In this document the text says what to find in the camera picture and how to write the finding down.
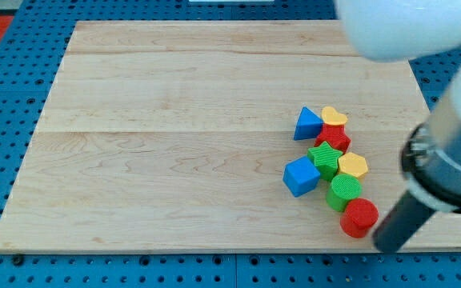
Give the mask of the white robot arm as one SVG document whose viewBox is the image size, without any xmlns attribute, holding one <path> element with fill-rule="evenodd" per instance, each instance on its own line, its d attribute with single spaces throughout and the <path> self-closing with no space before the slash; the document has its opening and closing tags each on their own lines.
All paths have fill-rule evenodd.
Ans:
<svg viewBox="0 0 461 288">
<path fill-rule="evenodd" d="M 375 62 L 416 59 L 461 47 L 461 1 L 337 1 L 350 44 Z M 415 213 L 461 214 L 461 67 L 402 153 Z"/>
</svg>

